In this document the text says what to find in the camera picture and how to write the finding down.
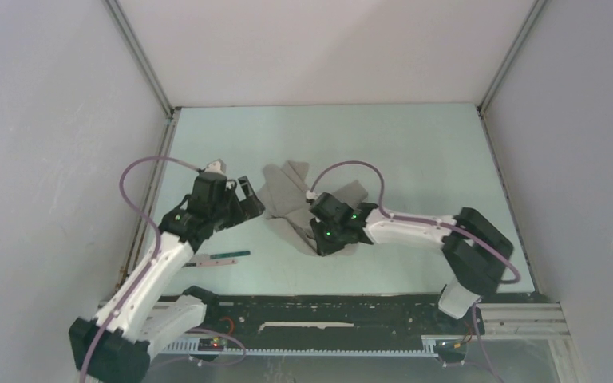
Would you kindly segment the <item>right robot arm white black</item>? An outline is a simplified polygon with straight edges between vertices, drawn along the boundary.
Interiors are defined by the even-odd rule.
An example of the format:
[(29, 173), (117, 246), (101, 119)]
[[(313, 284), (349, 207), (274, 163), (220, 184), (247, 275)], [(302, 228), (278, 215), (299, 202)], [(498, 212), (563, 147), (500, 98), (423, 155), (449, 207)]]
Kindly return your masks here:
[(453, 280), (441, 292), (432, 312), (433, 325), (444, 334), (460, 328), (467, 312), (482, 298), (495, 294), (506, 281), (520, 281), (510, 258), (512, 242), (478, 210), (464, 207), (457, 215), (409, 215), (387, 211), (376, 203), (351, 207), (330, 193), (306, 193), (313, 215), (310, 227), (320, 256), (332, 255), (354, 244), (394, 243), (426, 247), (442, 253)]

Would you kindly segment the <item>left white base arm link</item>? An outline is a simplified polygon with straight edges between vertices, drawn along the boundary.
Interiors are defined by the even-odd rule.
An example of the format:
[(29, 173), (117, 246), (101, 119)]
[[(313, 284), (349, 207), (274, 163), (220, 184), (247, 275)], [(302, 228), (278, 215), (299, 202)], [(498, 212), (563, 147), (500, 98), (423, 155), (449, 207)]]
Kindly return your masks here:
[(138, 332), (138, 339), (149, 343), (150, 359), (153, 360), (182, 334), (201, 325), (208, 308), (218, 301), (218, 294), (198, 286), (191, 286), (168, 308), (152, 310)]

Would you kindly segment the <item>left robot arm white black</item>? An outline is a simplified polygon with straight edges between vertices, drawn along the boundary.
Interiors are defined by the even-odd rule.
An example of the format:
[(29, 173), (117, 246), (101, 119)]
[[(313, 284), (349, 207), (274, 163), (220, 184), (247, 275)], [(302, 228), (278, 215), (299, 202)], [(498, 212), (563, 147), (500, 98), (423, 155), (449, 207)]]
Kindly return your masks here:
[(214, 233), (264, 211), (247, 177), (234, 180), (219, 172), (201, 172), (192, 192), (163, 216), (152, 253), (91, 319), (77, 318), (70, 326), (79, 380), (140, 382), (152, 359), (181, 334), (194, 327), (205, 333), (216, 329), (219, 309), (189, 295), (162, 314), (151, 311), (176, 273)]

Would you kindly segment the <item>grey cloth napkin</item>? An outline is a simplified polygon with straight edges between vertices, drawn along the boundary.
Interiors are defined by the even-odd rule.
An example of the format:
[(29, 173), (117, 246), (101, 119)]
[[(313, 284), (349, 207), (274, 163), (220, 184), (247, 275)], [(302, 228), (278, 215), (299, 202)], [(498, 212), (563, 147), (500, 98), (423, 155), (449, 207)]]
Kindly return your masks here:
[[(297, 160), (287, 160), (280, 166), (265, 165), (262, 169), (265, 182), (256, 195), (266, 208), (265, 218), (272, 232), (297, 252), (319, 256), (310, 225), (314, 216), (310, 213), (310, 204), (307, 202), (310, 187), (306, 177), (309, 170), (309, 163)], [(369, 195), (358, 180), (329, 193), (351, 207), (358, 207)], [(331, 255), (350, 255), (358, 244), (372, 244), (362, 229), (355, 232), (358, 235), (357, 242), (346, 243), (343, 249)]]

